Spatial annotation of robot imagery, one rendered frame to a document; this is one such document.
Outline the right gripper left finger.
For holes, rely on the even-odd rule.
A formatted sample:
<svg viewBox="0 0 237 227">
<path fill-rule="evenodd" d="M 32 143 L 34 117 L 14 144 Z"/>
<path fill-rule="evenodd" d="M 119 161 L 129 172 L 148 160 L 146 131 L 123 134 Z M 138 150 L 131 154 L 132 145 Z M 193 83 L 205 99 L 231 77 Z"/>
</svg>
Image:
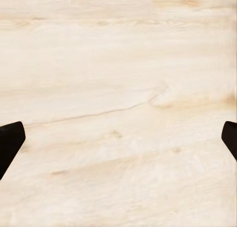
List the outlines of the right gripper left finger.
<svg viewBox="0 0 237 227">
<path fill-rule="evenodd" d="M 21 121 L 0 127 L 0 181 L 26 140 Z"/>
</svg>

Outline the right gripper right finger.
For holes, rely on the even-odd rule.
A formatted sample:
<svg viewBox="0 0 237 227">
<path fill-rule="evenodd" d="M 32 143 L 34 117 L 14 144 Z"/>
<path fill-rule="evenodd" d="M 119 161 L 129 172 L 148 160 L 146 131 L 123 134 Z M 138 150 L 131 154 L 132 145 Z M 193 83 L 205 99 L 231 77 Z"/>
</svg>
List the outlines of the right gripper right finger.
<svg viewBox="0 0 237 227">
<path fill-rule="evenodd" d="M 237 161 L 237 123 L 226 121 L 223 126 L 221 139 Z"/>
</svg>

